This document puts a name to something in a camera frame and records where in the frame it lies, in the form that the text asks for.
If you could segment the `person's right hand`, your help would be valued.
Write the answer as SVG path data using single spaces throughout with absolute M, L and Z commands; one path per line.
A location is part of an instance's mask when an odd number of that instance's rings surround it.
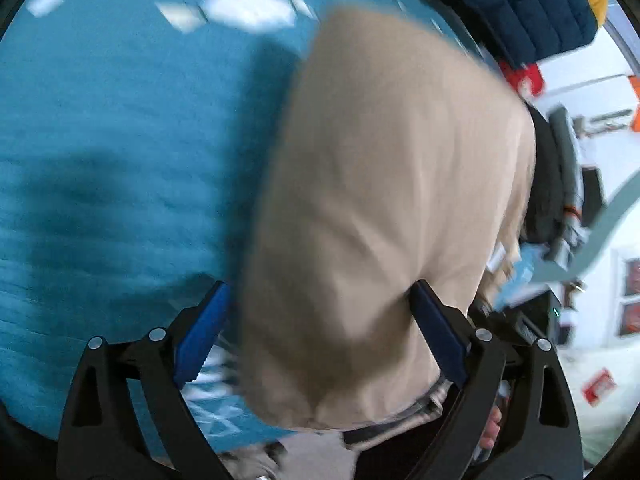
M 480 437 L 480 448 L 482 450 L 491 450 L 496 443 L 498 434 L 500 432 L 500 422 L 502 419 L 501 411 L 494 406 L 488 417 L 487 424 Z

